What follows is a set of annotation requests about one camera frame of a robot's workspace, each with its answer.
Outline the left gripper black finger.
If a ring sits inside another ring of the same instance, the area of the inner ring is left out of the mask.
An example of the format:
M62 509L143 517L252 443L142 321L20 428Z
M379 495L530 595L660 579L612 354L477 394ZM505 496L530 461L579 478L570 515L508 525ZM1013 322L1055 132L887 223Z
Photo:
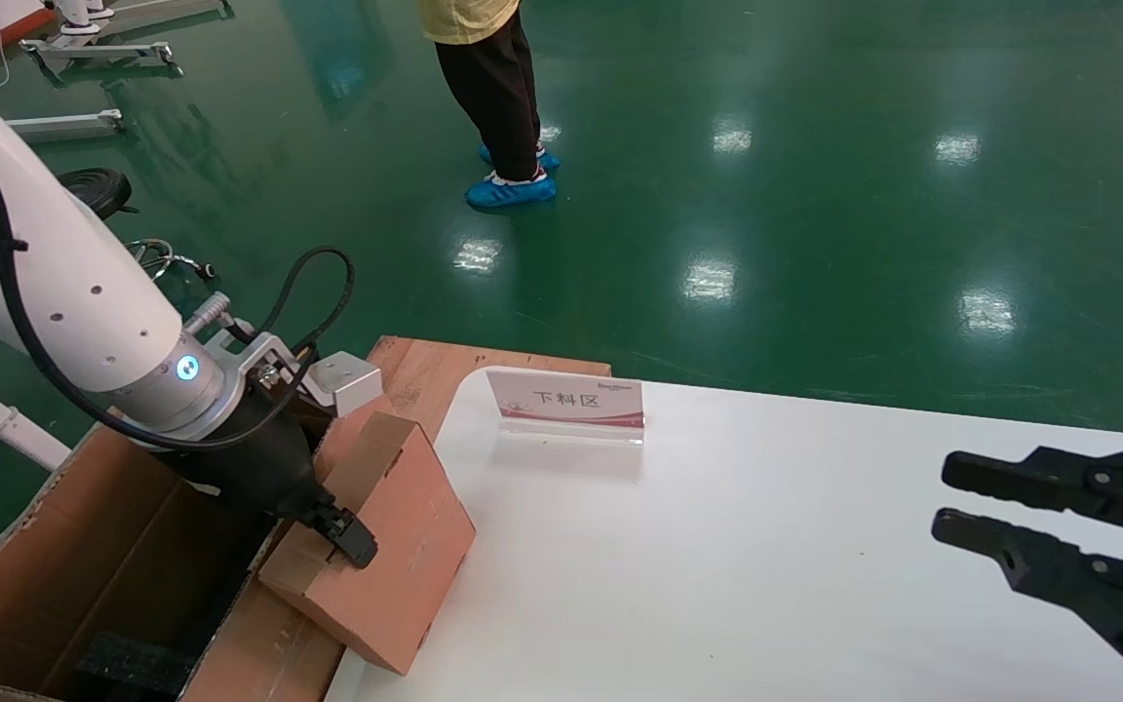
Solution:
M377 538L362 523L360 517L331 501L316 499L313 502L313 530L335 550L343 551L351 568L367 568L378 554Z

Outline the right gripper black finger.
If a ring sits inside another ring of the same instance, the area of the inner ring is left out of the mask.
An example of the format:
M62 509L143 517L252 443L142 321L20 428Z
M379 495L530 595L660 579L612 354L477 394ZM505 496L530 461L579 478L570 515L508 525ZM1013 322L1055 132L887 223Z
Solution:
M1025 459L1010 462L955 450L942 465L949 487L1021 503L1030 508L1087 517L1123 527L1123 452L1110 456L1039 446Z
M1070 610L1123 657L1123 560L953 508L935 512L932 537L988 557L1016 594Z

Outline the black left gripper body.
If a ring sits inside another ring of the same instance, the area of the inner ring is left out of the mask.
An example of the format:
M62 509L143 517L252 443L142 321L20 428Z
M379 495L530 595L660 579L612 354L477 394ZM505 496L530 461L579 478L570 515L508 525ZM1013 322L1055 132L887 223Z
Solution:
M191 486L228 505L298 520L318 532L338 531L338 507L314 468L318 426L330 414L300 396L231 448L159 450L159 459Z

